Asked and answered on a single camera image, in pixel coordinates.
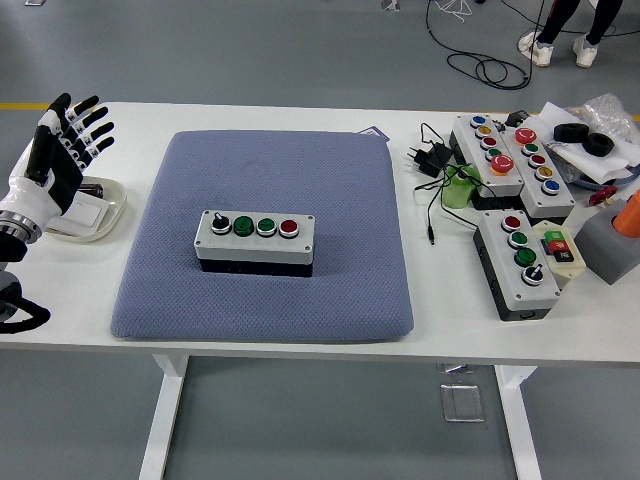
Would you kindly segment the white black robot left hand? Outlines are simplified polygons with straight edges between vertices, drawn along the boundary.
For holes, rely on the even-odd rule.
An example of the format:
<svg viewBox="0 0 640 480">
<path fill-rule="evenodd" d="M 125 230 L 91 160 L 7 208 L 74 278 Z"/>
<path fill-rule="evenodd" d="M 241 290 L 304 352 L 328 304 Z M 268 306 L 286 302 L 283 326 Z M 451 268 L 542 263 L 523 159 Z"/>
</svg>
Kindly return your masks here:
<svg viewBox="0 0 640 480">
<path fill-rule="evenodd" d="M 42 231 L 51 219 L 65 214 L 84 170 L 114 144 L 114 123 L 105 119 L 107 114 L 108 107 L 96 95 L 77 104 L 68 93 L 54 100 L 10 174 L 1 217 L 26 221 Z"/>
</svg>

